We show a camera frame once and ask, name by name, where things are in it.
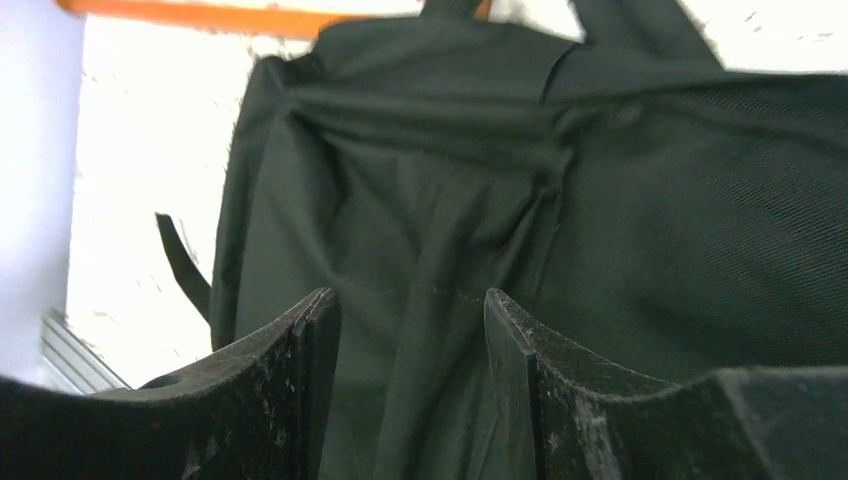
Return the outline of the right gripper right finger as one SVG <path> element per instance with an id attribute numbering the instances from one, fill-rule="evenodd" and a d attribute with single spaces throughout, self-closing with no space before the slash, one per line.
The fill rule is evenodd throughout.
<path id="1" fill-rule="evenodd" d="M 484 303 L 509 479 L 843 479 L 843 367 L 718 369 L 676 385 L 612 363 L 504 292 Z"/>

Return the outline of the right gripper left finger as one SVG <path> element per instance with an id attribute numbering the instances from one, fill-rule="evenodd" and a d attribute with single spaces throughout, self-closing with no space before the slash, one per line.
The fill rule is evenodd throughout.
<path id="1" fill-rule="evenodd" d="M 319 288 L 252 334 L 136 390 L 1 382 L 5 479 L 315 479 L 340 337 Z"/>

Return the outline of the black student backpack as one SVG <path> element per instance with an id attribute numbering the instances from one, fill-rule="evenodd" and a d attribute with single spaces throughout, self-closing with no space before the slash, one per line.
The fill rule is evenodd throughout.
<path id="1" fill-rule="evenodd" d="M 847 80 L 725 70 L 675 1 L 574 43 L 471 5 L 339 24 L 254 67 L 210 282 L 220 349 L 331 287 L 320 475 L 495 479 L 483 300 L 666 381 L 847 361 Z"/>

